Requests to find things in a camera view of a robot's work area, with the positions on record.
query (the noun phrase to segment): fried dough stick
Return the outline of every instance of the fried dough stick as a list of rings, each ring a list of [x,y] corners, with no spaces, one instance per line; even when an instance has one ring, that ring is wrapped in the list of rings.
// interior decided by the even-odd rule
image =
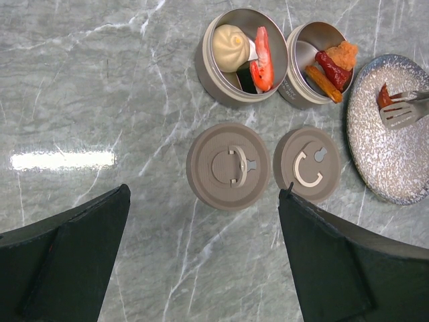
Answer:
[[[343,95],[335,88],[335,86],[327,79],[327,77],[315,66],[306,67],[307,75],[324,91],[334,103],[341,103]]]

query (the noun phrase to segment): gray marble table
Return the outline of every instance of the gray marble table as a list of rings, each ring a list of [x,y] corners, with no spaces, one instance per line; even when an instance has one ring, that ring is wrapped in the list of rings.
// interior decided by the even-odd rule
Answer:
[[[396,53],[429,72],[427,0],[0,0],[0,231],[123,182],[131,189],[99,321],[302,320],[274,179],[254,206],[234,213],[206,206],[188,186],[193,139],[221,122],[253,128],[271,155],[289,129],[326,130],[343,169],[320,206],[429,248],[429,200],[398,207],[365,188],[347,150],[342,106],[300,111],[276,93],[232,110],[204,91],[196,45],[210,21],[234,7],[261,10],[285,35],[308,21],[333,23],[359,45],[359,68]]]

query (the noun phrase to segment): shrimp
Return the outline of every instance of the shrimp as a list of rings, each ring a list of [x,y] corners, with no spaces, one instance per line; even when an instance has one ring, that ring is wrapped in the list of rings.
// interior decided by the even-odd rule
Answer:
[[[266,92],[273,88],[274,67],[271,61],[268,33],[265,27],[259,27],[257,29],[255,49],[257,62],[254,60],[250,63],[250,73],[255,85]]]

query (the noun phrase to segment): round metal tin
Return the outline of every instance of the round metal tin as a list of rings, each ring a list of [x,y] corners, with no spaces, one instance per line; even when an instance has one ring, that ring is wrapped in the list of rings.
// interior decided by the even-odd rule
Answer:
[[[238,123],[215,125],[192,144],[186,174],[195,195],[211,207],[237,211],[267,188],[271,164],[262,139]]]
[[[274,178],[281,189],[294,183],[292,191],[312,203],[327,199],[337,188],[341,161],[332,138],[321,129],[304,127],[287,133],[273,158]]]

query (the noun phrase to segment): lid handle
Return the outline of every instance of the lid handle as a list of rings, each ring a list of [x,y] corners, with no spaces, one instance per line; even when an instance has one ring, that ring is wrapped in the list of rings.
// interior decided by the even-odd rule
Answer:
[[[306,188],[314,188],[315,186],[317,186],[320,181],[322,181],[323,179],[323,175],[320,172],[317,172],[317,179],[314,182],[306,182],[300,174],[300,162],[302,159],[305,159],[307,157],[307,155],[304,153],[304,151],[301,151],[298,154],[298,157],[295,159],[294,162],[294,175],[295,178],[298,180],[298,182],[300,184],[302,184],[303,186],[305,186]]]
[[[244,182],[247,178],[247,159],[242,148],[240,148],[239,146],[229,146],[228,154],[234,153],[236,153],[236,155],[238,155],[239,157],[240,173],[237,179],[231,179],[231,188],[240,188],[244,185]]]

